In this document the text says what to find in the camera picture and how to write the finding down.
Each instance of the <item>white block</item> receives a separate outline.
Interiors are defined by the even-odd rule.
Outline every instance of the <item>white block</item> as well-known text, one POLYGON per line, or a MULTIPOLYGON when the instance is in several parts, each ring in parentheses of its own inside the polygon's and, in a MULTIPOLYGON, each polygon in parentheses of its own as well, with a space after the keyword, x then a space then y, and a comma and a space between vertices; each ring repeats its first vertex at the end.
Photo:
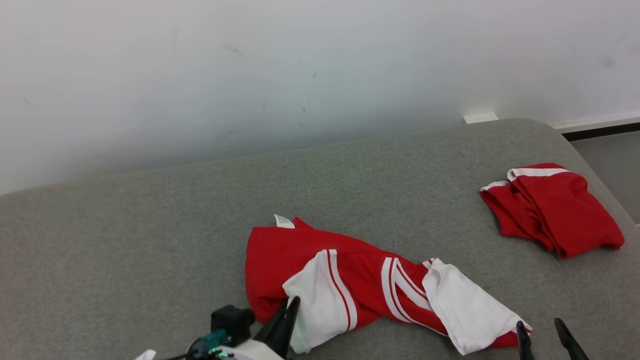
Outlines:
POLYGON ((486 114, 480 114, 480 115, 469 115, 469 116, 465 116, 465 122, 467 124, 473 124, 475 122, 485 122, 485 121, 492 121, 492 120, 498 120, 498 117, 495 116, 495 113, 486 113, 486 114))

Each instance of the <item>white sleeve panel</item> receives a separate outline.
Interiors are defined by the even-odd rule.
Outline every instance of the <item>white sleeve panel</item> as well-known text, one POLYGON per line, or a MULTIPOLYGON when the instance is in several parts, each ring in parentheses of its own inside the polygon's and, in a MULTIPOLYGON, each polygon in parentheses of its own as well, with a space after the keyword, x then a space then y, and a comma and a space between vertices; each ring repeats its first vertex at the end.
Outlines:
POLYGON ((337 271, 335 250, 322 250, 283 285, 289 303, 300 298, 291 347, 300 354, 355 327, 357 310, 337 271))
POLYGON ((439 259, 433 260, 422 286, 462 355, 488 347, 499 336, 515 331, 516 323, 522 320, 458 268, 439 259))

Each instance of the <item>gray floor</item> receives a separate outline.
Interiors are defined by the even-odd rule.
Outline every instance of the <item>gray floor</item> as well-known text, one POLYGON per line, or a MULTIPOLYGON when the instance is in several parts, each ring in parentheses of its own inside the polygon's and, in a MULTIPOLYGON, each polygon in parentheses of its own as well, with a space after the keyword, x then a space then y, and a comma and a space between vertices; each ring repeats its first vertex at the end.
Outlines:
POLYGON ((640 131, 571 144, 640 224, 640 131))

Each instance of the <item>white label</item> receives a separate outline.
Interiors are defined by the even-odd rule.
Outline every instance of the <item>white label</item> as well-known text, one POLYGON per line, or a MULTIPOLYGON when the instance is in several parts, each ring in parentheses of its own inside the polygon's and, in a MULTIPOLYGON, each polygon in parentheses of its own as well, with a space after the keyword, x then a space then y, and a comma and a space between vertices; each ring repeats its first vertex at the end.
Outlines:
POLYGON ((276 217, 277 227, 286 227, 287 229, 295 229, 296 226, 288 218, 281 217, 280 215, 273 214, 276 217))

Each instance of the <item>white baseboard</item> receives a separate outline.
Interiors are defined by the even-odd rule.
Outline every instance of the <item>white baseboard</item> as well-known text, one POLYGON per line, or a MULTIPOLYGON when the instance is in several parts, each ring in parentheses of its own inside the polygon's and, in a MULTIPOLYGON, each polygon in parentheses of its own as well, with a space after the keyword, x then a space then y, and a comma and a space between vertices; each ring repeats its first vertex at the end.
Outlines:
POLYGON ((633 124, 635 122, 640 122, 640 111, 568 122, 566 124, 554 125, 553 128, 564 134, 574 131, 600 129, 601 127, 633 124))

